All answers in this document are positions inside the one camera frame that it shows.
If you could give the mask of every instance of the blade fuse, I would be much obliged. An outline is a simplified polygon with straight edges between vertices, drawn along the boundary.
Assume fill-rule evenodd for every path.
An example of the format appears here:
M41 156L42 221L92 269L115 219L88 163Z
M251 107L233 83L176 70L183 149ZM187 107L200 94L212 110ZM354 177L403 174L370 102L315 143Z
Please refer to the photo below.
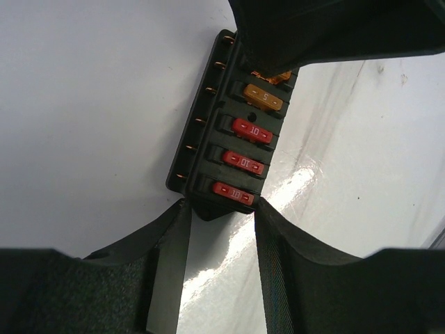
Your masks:
M216 182L213 185L213 192L245 205L252 205L254 200L254 196L251 193L246 193L245 191L221 182Z
M232 124L232 130L240 137L264 144L269 144L273 137L272 132L257 127L242 118L235 119Z
M247 170L251 173L255 173L257 175L261 175L264 170L264 165L249 158L243 157L242 155L227 151L222 156L222 160L229 165L241 168L243 170Z
M264 111L280 111L283 101L251 83L244 90L245 99Z

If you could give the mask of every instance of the black plastic housing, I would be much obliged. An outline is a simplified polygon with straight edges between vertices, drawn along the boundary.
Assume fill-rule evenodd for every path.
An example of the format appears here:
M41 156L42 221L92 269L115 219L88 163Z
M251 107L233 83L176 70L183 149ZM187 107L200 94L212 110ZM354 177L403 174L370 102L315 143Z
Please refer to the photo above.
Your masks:
M167 178L167 187L192 200L193 209L206 221L230 212L252 213L259 201L283 120L289 107L298 71L277 85L252 74L242 44L234 33L223 30L215 41L195 101L191 107L175 159ZM283 101L279 112L263 111L248 104L243 96L248 84ZM232 122L242 118L273 133L268 145L253 143L232 131ZM222 154L231 150L265 165L261 175L237 169L222 162ZM244 205L212 191L222 182L254 195L252 205Z

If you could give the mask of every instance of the red fuse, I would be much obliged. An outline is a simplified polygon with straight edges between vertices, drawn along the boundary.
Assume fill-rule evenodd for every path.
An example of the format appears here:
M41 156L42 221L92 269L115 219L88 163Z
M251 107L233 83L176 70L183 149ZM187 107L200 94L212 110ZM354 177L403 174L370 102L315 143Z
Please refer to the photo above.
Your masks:
M222 160L232 166L241 168L243 170L248 170L249 172L255 173L257 175L261 175L264 170L264 165L256 162L255 160L251 160L249 158L243 157L242 155L227 151L222 156Z
M254 199L254 196L251 193L246 193L245 191L228 186L221 182L216 182L213 185L213 192L246 205L252 205Z
M272 132L256 127L242 118L235 119L232 124L232 130L243 138L247 138L251 141L259 141L264 144L269 144L273 137Z

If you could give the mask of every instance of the printed number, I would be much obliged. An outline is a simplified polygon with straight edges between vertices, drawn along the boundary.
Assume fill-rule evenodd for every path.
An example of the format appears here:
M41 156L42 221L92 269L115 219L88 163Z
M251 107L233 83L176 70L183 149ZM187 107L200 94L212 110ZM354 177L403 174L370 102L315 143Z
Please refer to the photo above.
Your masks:
M244 167L249 167L249 161L246 159L241 160L241 165Z
M232 197L239 199L241 197L241 193L239 191L232 190Z
M257 127L253 127L253 128L250 130L250 133L251 133L251 134L254 134L255 136L258 136L258 135L259 135L259 129L258 129Z

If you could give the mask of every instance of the fuse block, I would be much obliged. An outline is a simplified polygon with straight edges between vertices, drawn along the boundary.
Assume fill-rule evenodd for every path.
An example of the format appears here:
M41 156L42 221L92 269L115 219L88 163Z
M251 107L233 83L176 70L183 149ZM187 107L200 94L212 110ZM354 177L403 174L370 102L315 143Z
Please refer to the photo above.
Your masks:
M236 34L219 33L166 182L205 221L254 211L297 75L263 77Z

